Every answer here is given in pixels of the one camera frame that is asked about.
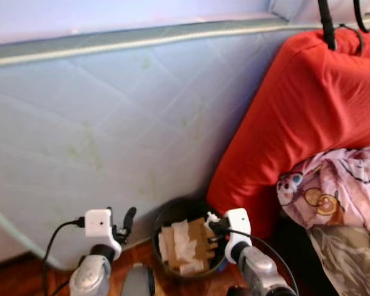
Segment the pink cartoon print blanket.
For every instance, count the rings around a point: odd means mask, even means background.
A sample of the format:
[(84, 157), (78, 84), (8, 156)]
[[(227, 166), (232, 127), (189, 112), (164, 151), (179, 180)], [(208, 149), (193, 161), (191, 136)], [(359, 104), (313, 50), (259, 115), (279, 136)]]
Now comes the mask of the pink cartoon print blanket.
[(370, 146), (318, 153), (280, 175), (274, 188), (284, 213), (304, 228), (370, 232)]

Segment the brown cardboard piece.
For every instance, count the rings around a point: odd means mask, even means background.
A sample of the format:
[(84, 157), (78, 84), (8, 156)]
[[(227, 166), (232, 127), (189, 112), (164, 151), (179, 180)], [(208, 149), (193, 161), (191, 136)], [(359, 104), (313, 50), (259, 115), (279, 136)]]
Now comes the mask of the brown cardboard piece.
[[(210, 265), (210, 260), (215, 257), (215, 250), (217, 249), (216, 244), (210, 244), (208, 242), (208, 226), (205, 225), (205, 219), (200, 218), (189, 223), (189, 236), (191, 239), (197, 241), (197, 259), (202, 260), (204, 265), (204, 271), (208, 269)], [(162, 258), (163, 262), (168, 265), (168, 267), (173, 268), (175, 271), (176, 268), (173, 267), (174, 257), (173, 257), (173, 231), (170, 226), (164, 226), (162, 228), (162, 233), (158, 235), (160, 238), (159, 246), (162, 248)]]

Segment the white crumpled paper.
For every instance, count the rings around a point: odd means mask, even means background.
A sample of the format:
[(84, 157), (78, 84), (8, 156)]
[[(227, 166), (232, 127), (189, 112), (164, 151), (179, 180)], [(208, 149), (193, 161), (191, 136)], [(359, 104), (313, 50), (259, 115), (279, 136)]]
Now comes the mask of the white crumpled paper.
[(197, 274), (204, 270), (202, 260), (197, 259), (197, 241), (189, 236), (188, 220), (173, 223), (173, 267), (180, 274)]

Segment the black round waste bin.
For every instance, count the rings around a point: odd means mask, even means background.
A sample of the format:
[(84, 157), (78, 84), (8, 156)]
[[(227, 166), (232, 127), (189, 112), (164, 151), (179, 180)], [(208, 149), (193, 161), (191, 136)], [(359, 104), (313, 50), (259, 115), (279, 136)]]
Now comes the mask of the black round waste bin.
[(154, 236), (151, 237), (151, 242), (154, 248), (154, 258), (162, 266), (163, 273), (178, 281), (185, 280), (196, 280), (196, 279), (207, 279), (216, 274), (221, 274), (226, 268), (228, 261), (224, 255), (224, 243), (219, 243), (217, 248), (216, 257), (210, 260), (210, 265), (204, 273), (199, 274), (179, 274), (173, 268), (168, 267), (162, 258), (162, 248), (160, 248), (160, 238), (158, 235), (162, 233), (162, 228), (170, 226), (172, 223), (179, 222), (182, 220), (196, 220), (199, 218), (207, 217), (207, 213), (218, 214), (218, 211), (210, 206), (207, 201), (202, 199), (194, 199), (187, 197), (179, 197), (164, 203), (157, 216), (154, 219), (153, 231)]

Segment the grey robot left leg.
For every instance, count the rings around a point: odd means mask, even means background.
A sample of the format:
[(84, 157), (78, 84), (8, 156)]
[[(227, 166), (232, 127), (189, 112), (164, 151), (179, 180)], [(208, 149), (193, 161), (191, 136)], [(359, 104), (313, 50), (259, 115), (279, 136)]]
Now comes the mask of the grey robot left leg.
[(153, 268), (143, 264), (133, 265), (126, 274), (120, 296), (156, 296)]

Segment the beige floral bed sheet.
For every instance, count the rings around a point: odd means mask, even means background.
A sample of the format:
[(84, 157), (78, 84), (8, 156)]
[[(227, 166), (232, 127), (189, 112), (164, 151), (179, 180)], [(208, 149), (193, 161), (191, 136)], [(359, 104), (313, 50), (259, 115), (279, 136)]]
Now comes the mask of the beige floral bed sheet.
[(370, 296), (370, 234), (359, 226), (313, 226), (321, 267), (338, 296)]

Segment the red covered mattress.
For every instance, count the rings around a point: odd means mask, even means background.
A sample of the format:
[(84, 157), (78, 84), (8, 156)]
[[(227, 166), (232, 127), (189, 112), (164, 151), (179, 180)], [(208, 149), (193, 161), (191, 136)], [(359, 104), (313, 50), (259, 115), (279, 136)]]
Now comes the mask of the red covered mattress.
[(244, 208), (259, 237), (280, 216), (276, 181), (326, 150), (370, 146), (370, 32), (320, 30), (284, 41), (256, 90), (207, 190), (219, 213)]

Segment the black pole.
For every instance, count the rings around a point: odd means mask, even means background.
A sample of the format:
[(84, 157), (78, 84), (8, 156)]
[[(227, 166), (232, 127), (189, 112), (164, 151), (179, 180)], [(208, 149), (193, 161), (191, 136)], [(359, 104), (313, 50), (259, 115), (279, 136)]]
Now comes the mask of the black pole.
[(326, 43), (329, 50), (335, 51), (337, 45), (335, 45), (335, 28), (334, 20), (331, 15), (331, 8), (329, 7), (328, 0), (317, 0), (317, 3), (323, 41)]

